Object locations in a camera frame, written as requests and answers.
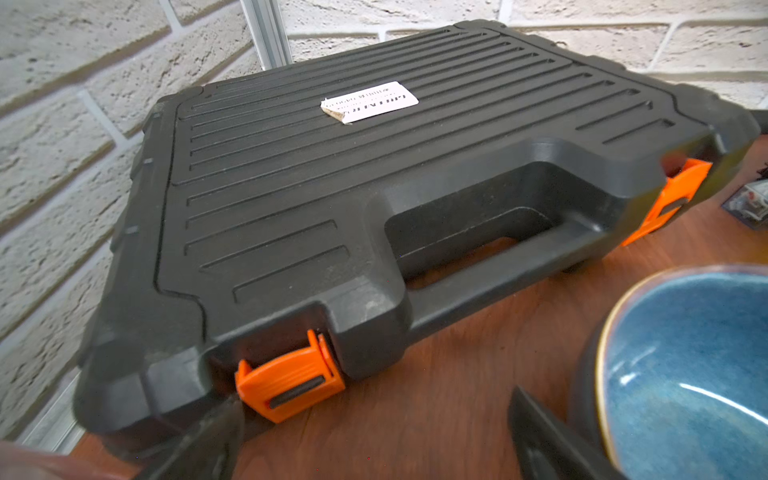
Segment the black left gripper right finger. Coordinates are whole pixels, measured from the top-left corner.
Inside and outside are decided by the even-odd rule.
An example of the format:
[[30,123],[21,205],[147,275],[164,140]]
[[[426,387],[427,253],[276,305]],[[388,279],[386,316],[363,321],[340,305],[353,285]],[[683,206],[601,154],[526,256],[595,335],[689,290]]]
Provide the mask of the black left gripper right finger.
[[524,479],[622,479],[598,448],[521,387],[511,395],[507,424]]

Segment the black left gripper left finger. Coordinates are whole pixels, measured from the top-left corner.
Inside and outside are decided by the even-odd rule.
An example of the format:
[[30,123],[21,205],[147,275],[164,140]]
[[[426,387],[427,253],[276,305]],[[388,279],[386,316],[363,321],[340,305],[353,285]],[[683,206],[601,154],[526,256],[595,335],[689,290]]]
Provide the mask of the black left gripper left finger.
[[242,402],[235,396],[188,429],[178,444],[134,479],[232,479],[244,439]]

